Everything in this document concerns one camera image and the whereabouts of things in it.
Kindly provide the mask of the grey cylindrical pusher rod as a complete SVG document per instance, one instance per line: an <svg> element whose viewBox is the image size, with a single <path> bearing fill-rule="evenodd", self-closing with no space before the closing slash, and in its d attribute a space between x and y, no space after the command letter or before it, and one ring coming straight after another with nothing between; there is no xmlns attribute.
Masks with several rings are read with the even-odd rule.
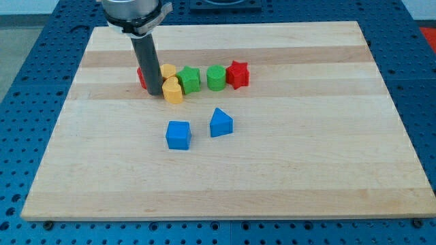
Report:
<svg viewBox="0 0 436 245"><path fill-rule="evenodd" d="M157 51L151 34L142 38L131 39L138 64L150 95L162 95L163 77L161 74Z"/></svg>

